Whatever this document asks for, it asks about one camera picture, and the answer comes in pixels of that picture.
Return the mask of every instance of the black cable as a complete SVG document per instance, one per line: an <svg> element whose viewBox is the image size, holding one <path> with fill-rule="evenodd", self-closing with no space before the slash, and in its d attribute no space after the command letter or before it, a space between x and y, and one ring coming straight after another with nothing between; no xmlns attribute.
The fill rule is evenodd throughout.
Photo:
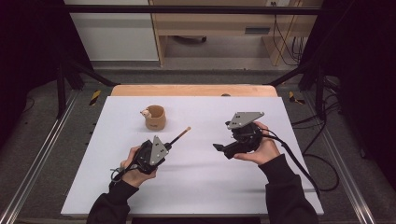
<svg viewBox="0 0 396 224"><path fill-rule="evenodd" d="M328 96L325 98L324 103L327 104L327 101L328 101L331 97L334 97L334 96L337 97L336 94L328 95ZM331 188L328 188L328 189L319 189L319 190L321 190L321 191L332 191L332 190L335 190L335 189L339 186L339 182L340 182L339 174L338 174L337 170L335 169L335 167L334 167L332 164L330 164L329 161L326 161L325 159L321 158L320 156L317 156L317 155L314 155L314 154L308 154L308 153L306 153L306 152L307 152L307 150L314 144L314 142L318 139L318 137L320 136L320 134L323 132L323 130L324 130L325 126L326 126L326 123L327 123L327 115L329 115L329 114L332 112L332 110L333 110L335 107L337 107L337 106L339 106L339 103L338 103L338 102L335 102L335 103L333 103L333 104L327 106L326 108L324 108L325 113L324 113L324 120L323 120L323 122L322 122L322 126L320 127L318 133L315 135L315 137L311 140L311 142L308 144L308 146L305 148L305 150L304 150L303 153L302 153L303 157L311 157L311 158L315 158L315 159L317 159L317 160L320 160L320 161L325 162L325 163L326 163L327 165L329 165L329 166L332 168L332 170L334 171L334 174L335 174L335 177L336 177L335 184L334 184ZM293 122L292 125L297 125L297 124L305 123L305 122L308 122L308 121L310 121L310 120L312 120L312 119L314 119L314 118L316 118L316 117L318 117L318 114L316 114L316 115L314 115L314 116L312 116L312 117L309 117L309 118L307 118L307 119L303 119L303 120L300 120L300 121L297 121L297 122Z"/></svg>
<svg viewBox="0 0 396 224"><path fill-rule="evenodd" d="M274 139L274 140L278 141L281 144L281 146L286 149L286 151L288 152L289 156L294 161L294 163L297 165L297 167L300 169L300 171L303 173L303 175L305 175L305 177L309 180L309 182L311 182L312 186L315 189L315 192L318 195L318 198L320 198L320 190L318 188L317 183L311 177L311 175L305 170L305 168L300 164L300 162L297 160L297 158L294 156L294 154L291 151L291 149L288 146L288 144L285 143L284 141L282 141L280 138L278 138L274 132L271 132L270 130L265 130L265 131L268 131L269 133L273 134L274 136L269 135L269 134L262 134L262 136L263 137L267 137L267 138L271 138L271 139Z"/></svg>
<svg viewBox="0 0 396 224"><path fill-rule="evenodd" d="M319 131L317 132L317 134L315 135L315 137L311 140L311 142L308 144L308 146L305 147L304 151L303 151L303 156L306 153L306 151L308 151L308 149L315 143L315 141L319 138L320 134L323 132L324 127L326 126L326 119L323 121L323 125L320 127Z"/></svg>
<svg viewBox="0 0 396 224"><path fill-rule="evenodd" d="M319 123L319 124L314 124L314 125L311 125L311 126L306 126L306 127L302 127L302 128L293 128L293 129L311 129L311 128L314 128L314 127L316 127L316 126L319 126L319 125L322 125L323 124L323 122L321 122L321 123Z"/></svg>
<svg viewBox="0 0 396 224"><path fill-rule="evenodd" d="M296 64L294 64L294 63L286 63L285 59L283 58L282 52L277 47L277 44L275 42L275 28L277 27L276 15L274 15L274 17L275 17L275 19L274 19L274 29L273 29L273 41L274 41L274 45L275 45L277 51L279 52L280 58L282 59L283 63L286 64L286 65L293 65L293 66L298 65L297 63Z"/></svg>
<svg viewBox="0 0 396 224"><path fill-rule="evenodd" d="M335 174L335 184L334 184L331 188L328 188L328 189L320 189L320 191L327 191L327 192L328 192L328 191L332 191L332 190L335 190L335 189L338 187L338 185L340 185L340 176L338 175L337 170L335 169L335 167L334 167L332 164L330 164L330 163L329 163L328 161L326 161L325 159L323 159L323 158L321 158L321 157L319 157L319 156L317 156L317 155L314 155L314 154L305 153L304 156L305 156L305 157L312 157L312 158L315 158L315 159L317 159L317 160L323 161L324 163L328 164L328 165L330 166L330 168L332 168L332 170L334 171L334 174Z"/></svg>
<svg viewBox="0 0 396 224"><path fill-rule="evenodd" d="M24 110L22 111L22 113L24 113L24 112L26 112L26 111L29 111L29 110L32 109L32 107L35 105L35 100L34 100L33 98L27 97L26 99L31 100L31 101L32 101L32 104L31 104L28 108L24 109Z"/></svg>

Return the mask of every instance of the white tabletop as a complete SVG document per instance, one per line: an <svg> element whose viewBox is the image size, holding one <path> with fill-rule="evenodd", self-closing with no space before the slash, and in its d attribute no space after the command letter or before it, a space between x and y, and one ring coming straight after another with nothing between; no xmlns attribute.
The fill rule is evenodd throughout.
<svg viewBox="0 0 396 224"><path fill-rule="evenodd" d="M159 132L146 128L140 111L162 105L167 123ZM159 167L157 177L145 182L128 201L131 214L138 217L166 216L259 216L267 214L265 175L253 162L228 160L212 144L234 141L225 122L235 112L264 112L258 121L268 125L288 143L306 168L289 117L280 97L191 97L191 96L110 96L107 97L90 144L78 169L62 210L63 215L86 216L97 197L108 192L110 169L154 135L170 142L188 126ZM303 180L305 197L318 214L320 201L285 149L291 169Z"/></svg>

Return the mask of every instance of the wire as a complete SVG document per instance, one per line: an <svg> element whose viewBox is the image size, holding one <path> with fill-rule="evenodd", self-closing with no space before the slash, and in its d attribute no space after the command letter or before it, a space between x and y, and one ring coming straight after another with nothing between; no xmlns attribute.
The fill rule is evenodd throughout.
<svg viewBox="0 0 396 224"><path fill-rule="evenodd" d="M24 113L24 112L26 112L26 111L29 111L29 110L32 109L32 107L35 105L35 100L34 100L33 98L27 97L26 99L31 100L31 101L32 101L32 104L31 104L28 108L24 109L24 110L22 111L22 113Z"/></svg>
<svg viewBox="0 0 396 224"><path fill-rule="evenodd" d="M301 172L303 173L303 175L305 175L305 177L309 180L309 182L311 182L312 186L313 186L314 189L315 189L315 192L316 192L317 195L318 195L318 198L320 198L320 190L319 190L319 188L318 188L317 183L316 183L315 180L312 178L312 176L305 170L305 168L300 164L300 162L297 160L297 158L294 156L294 154L293 154L293 152L291 151L291 149L290 149L290 147L288 146L288 144L285 143L284 141L282 141L279 137L277 137L276 134L275 134L274 132L271 132L270 130L266 130L266 129L262 129L262 130L268 131L269 133L273 134L274 136L269 135L269 134L261 134L261 136L267 137L267 138L271 138L271 139L274 139L274 140L278 141L278 142L281 144L281 146L282 146L283 148L286 149L286 151L288 152L289 156L290 156L291 159L294 161L294 163L297 165L297 167L301 170Z"/></svg>
<svg viewBox="0 0 396 224"><path fill-rule="evenodd" d="M285 61L285 59L283 58L282 52L281 52L280 49L277 47L277 44L276 44L276 42L275 42L275 28L277 27L276 15L274 15L274 17L275 17L275 19L274 19L274 29L273 29L273 41L274 41L274 45L275 45L277 51L279 52L280 58L282 59L283 63L286 64L286 65L293 65L293 66L298 65L297 63L287 63L287 62ZM284 43L285 43L285 46L287 46L286 41L283 39L283 35L282 35L281 33L280 33L280 35L281 35L281 37L282 37L282 40L283 40Z"/></svg>
<svg viewBox="0 0 396 224"><path fill-rule="evenodd" d="M335 190L335 189L338 187L338 185L340 185L340 176L338 175L337 170L335 169L335 167L334 167L331 163L329 163L329 162L326 161L325 159L323 159L323 158L321 158L321 157L319 157L319 156L317 156L317 155L314 155L314 154L305 153L304 156L305 156L305 157L312 157L312 158L315 158L315 159L317 159L317 160L323 161L324 163L326 163L327 165L329 165L330 168L332 168L332 170L334 171L334 174L335 174L335 184L334 184L331 188L328 188L328 189L321 189L321 188L319 188L320 191L327 191L327 192L328 192L328 191L332 191L332 190Z"/></svg>
<svg viewBox="0 0 396 224"><path fill-rule="evenodd" d="M324 101L323 101L325 105L327 104L328 100L329 100L331 97L336 97L337 100L338 100L337 94L330 94L330 95L328 95L328 96L324 99ZM335 189L339 186L339 183L340 183L339 174L338 174L337 170L335 169L335 167L334 167L329 161L327 161L327 160L321 158L320 156L307 153L307 151L308 151L309 148L312 147L312 145L313 145L313 144L315 143L315 141L318 139L318 137L320 136L320 134L323 132L323 130L324 130L326 124L327 124L327 116L328 116L330 113L332 113L332 112L334 111L334 109L338 108L338 106L339 106L339 103L338 103L338 101L337 101L337 102L335 102L335 103L333 103L333 104L331 104L331 105L325 107L325 108L324 108L324 112L325 112L325 113L324 113L324 120L323 120L323 122L322 122L322 123L319 123L319 124L316 124L316 125L309 126L309 127L315 127L315 126L321 125L321 127L320 127L319 131L317 132L317 134L314 136L314 138L309 142L309 144L305 147L305 149L304 149L303 152L302 152L303 157L310 157L310 158L314 158L314 159L323 161L324 163L326 163L327 165L329 165L329 166L332 168L332 170L333 170L333 172L334 172L334 174L335 174L335 178L336 178L336 179L335 179L334 185L333 185L332 187L330 187L330 188L327 188L327 189L320 189L320 188L318 188L318 189L321 190L321 191L332 191L332 190L335 190ZM308 122L308 121L310 121L310 120L313 120L313 119L315 119L315 118L317 118L317 117L318 117L318 114L316 114L316 115L314 115L314 116L311 116L311 117L309 117L309 118L307 118L307 119L303 119L303 120L300 120L300 121L293 122L291 125L292 125L292 126L295 126L295 125L298 125L298 124L306 123L306 122Z"/></svg>
<svg viewBox="0 0 396 224"><path fill-rule="evenodd" d="M311 125L311 126L307 126L307 127L303 127L303 128L293 128L293 129L311 129L311 128L314 128L314 127L316 127L316 126L320 126L320 125L322 125L323 124L323 122L321 122L321 123L319 123L319 124L314 124L314 125Z"/></svg>
<svg viewBox="0 0 396 224"><path fill-rule="evenodd" d="M279 32L280 37L282 38L283 44L285 45L287 52L289 53L290 57L291 57L295 62L297 62L296 64L294 64L294 63L286 63L286 60L283 58L283 55L282 55L280 49L278 48L277 43L275 42L275 29L277 29L277 31ZM294 54L292 54L292 53L290 52L289 48L288 48L288 44L287 44L286 38L283 37L282 32L280 32L279 26L278 26L278 24L277 24L277 17L276 17L276 14L274 15L273 41L274 41L274 45L275 45L277 51L279 52L280 58L282 58L282 61L283 61L284 64L286 64L286 65L293 65L293 66L294 66L294 65L299 65L299 64L300 64L301 56L302 56L302 54L303 54L303 43L304 43L304 42L303 42L303 41L300 41L299 56L298 56L298 57L295 57Z"/></svg>

